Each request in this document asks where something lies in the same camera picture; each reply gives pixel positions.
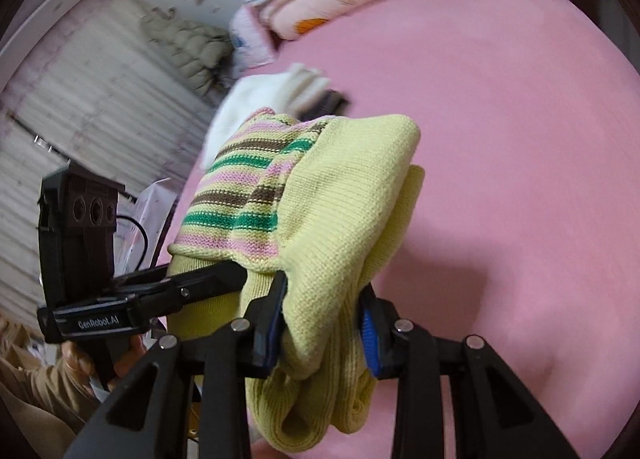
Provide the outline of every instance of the pink bed sheet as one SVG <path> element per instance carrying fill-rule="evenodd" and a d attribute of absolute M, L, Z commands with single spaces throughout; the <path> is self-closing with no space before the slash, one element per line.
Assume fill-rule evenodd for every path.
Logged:
<path fill-rule="evenodd" d="M 160 252 L 158 253 L 158 265 L 171 262 L 171 255 L 167 251 L 167 247 L 175 241 L 180 226 L 182 225 L 182 220 L 184 216 L 187 215 L 191 200 L 193 200 L 193 196 L 196 195 L 196 190 L 204 175 L 205 171 L 200 168 L 200 157 L 198 157 L 196 164 L 193 165 L 187 178 L 187 182 L 184 184 L 180 199 L 178 199 L 178 204 L 175 207 L 174 218 L 171 220 L 171 225 L 164 237 L 164 243 L 162 243 L 162 248 L 160 248 Z"/>
<path fill-rule="evenodd" d="M 292 62 L 324 69 L 350 116 L 422 129 L 426 181 L 378 294 L 435 335 L 484 335 L 581 457 L 601 457 L 640 399 L 631 64 L 566 0 L 384 0 L 253 73 Z M 382 383 L 363 431 L 300 457 L 388 458 L 394 402 Z"/>

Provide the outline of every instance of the brown stripe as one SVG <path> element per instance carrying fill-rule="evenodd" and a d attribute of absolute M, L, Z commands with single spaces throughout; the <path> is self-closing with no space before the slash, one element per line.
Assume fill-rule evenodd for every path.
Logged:
<path fill-rule="evenodd" d="M 317 132 L 318 134 L 320 134 L 322 130 L 326 127 L 326 125 L 327 125 L 327 122 L 318 122 L 312 127 L 309 127 L 308 129 L 306 129 L 306 132 Z"/>
<path fill-rule="evenodd" d="M 233 152 L 234 150 L 239 149 L 255 149 L 255 150 L 269 150 L 270 152 L 278 152 L 288 145 L 288 142 L 283 141 L 273 141 L 273 140 L 260 140 L 260 139 L 252 139 L 252 140 L 244 140 L 244 142 L 238 142 L 236 144 L 231 144 L 226 146 L 224 149 L 220 150 L 216 158 L 220 156 L 224 156 L 229 152 Z"/>
<path fill-rule="evenodd" d="M 222 190 L 210 190 L 196 195 L 191 202 L 191 206 L 198 204 L 220 204 L 225 206 L 244 206 L 249 200 L 249 194 L 238 194 L 237 192 L 225 192 Z"/>
<path fill-rule="evenodd" d="M 224 206 L 242 207 L 247 203 L 273 203 L 282 198 L 284 185 L 277 187 L 257 186 L 254 191 L 249 194 L 238 194 L 237 192 L 227 192 L 222 190 L 210 190 L 203 192 L 193 198 L 191 206 L 198 204 L 219 204 Z"/>
<path fill-rule="evenodd" d="M 284 185 L 278 185 L 277 187 L 271 186 L 257 186 L 254 192 L 251 194 L 249 201 L 252 203 L 273 203 L 279 201 L 284 193 Z"/>

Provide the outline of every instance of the white cloth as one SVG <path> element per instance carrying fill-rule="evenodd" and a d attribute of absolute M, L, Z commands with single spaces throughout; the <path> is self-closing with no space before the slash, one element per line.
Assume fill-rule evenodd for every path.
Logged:
<path fill-rule="evenodd" d="M 318 102 L 330 80 L 318 69 L 292 64 L 284 73 L 241 78 L 220 104 L 202 150 L 200 167 L 208 169 L 226 141 L 258 109 L 268 107 L 278 114 L 298 118 Z"/>

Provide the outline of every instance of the screw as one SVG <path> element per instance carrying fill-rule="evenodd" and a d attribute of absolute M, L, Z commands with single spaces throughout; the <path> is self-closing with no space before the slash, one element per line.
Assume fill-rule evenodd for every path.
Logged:
<path fill-rule="evenodd" d="M 236 318 L 231 322 L 231 329 L 237 333 L 241 333 L 242 331 L 246 331 L 251 327 L 251 322 L 249 322 L 246 318 Z"/>
<path fill-rule="evenodd" d="M 466 337 L 466 346 L 478 351 L 484 347 L 484 339 L 476 334 L 472 334 Z"/>
<path fill-rule="evenodd" d="M 160 339 L 161 349 L 173 349 L 178 344 L 178 339 L 172 334 L 165 334 Z"/>
<path fill-rule="evenodd" d="M 409 333 L 414 329 L 414 323 L 406 318 L 400 318 L 396 320 L 394 327 L 399 333 Z"/>

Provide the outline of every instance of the camera lens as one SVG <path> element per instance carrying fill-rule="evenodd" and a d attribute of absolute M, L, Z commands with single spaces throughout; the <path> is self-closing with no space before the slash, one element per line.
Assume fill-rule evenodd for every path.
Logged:
<path fill-rule="evenodd" d="M 76 200 L 74 201 L 74 219 L 77 222 L 82 221 L 85 213 L 86 205 L 84 204 L 84 199 L 82 199 L 82 197 L 76 197 Z"/>
<path fill-rule="evenodd" d="M 89 217 L 93 224 L 100 224 L 100 221 L 102 221 L 102 201 L 99 199 L 94 199 L 92 201 L 91 208 L 89 210 Z"/>
<path fill-rule="evenodd" d="M 110 204 L 107 206 L 107 222 L 113 223 L 114 220 L 116 220 L 116 209 L 112 204 Z"/>

